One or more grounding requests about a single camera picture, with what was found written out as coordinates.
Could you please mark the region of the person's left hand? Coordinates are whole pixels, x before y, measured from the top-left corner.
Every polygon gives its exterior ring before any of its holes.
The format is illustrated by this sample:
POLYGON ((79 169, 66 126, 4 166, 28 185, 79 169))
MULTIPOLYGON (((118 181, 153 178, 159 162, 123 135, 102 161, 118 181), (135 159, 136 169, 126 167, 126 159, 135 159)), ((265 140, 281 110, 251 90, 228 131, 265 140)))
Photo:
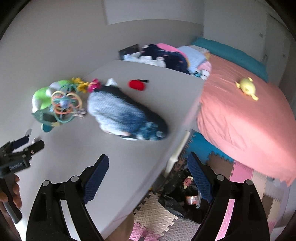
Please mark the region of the person's left hand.
MULTIPOLYGON (((22 207, 22 200, 21 200, 21 196, 20 196, 20 187, 18 185, 20 178, 16 174, 14 174, 13 177, 14 177, 14 181, 10 185, 10 188, 13 192, 12 198, 13 198, 13 202, 16 205, 16 207, 18 209, 20 209, 22 207)), ((3 203, 8 202, 7 195, 2 191, 0 193, 0 201, 3 203)))

